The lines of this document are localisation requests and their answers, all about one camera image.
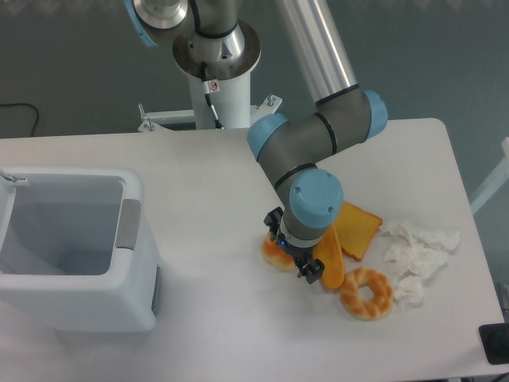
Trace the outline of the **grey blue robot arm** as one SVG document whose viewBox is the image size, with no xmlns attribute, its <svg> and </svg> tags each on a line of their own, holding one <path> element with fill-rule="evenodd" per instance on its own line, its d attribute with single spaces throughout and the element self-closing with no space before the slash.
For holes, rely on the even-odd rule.
<svg viewBox="0 0 509 382">
<path fill-rule="evenodd" d="M 318 163 L 381 133 L 387 108 L 360 89 L 324 1 L 280 1 L 283 24 L 316 112 L 298 123 L 251 105 L 258 34 L 238 15 L 237 1 L 127 1 L 126 11 L 148 47 L 170 41 L 187 76 L 199 130 L 247 128 L 247 141 L 281 206 L 264 220 L 270 238 L 309 283 L 324 273 L 313 249 L 340 212 L 343 189 Z"/>
</svg>

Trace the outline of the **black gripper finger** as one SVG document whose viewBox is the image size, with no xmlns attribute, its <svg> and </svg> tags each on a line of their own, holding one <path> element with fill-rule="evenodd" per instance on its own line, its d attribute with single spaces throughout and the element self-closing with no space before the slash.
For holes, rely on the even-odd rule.
<svg viewBox="0 0 509 382">
<path fill-rule="evenodd" d="M 276 207 L 275 209 L 269 211 L 263 220 L 263 223 L 269 229 L 271 241 L 276 241 L 277 243 L 283 243 L 285 241 L 285 237 L 280 231 L 282 218 L 283 218 L 282 208 Z"/>
<path fill-rule="evenodd" d="M 297 266 L 299 279 L 305 278 L 308 284 L 319 280 L 324 272 L 324 264 L 319 259 L 314 259 L 311 254 L 304 254 L 293 259 Z"/>
</svg>

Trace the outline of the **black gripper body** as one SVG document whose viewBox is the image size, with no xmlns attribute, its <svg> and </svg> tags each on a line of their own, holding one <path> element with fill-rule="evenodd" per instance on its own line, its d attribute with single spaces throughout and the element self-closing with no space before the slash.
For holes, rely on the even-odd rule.
<svg viewBox="0 0 509 382">
<path fill-rule="evenodd" d="M 301 240 L 291 233 L 279 229 L 276 240 L 279 247 L 290 255 L 295 263 L 313 262 L 313 249 L 318 244 L 318 239 Z"/>
</svg>

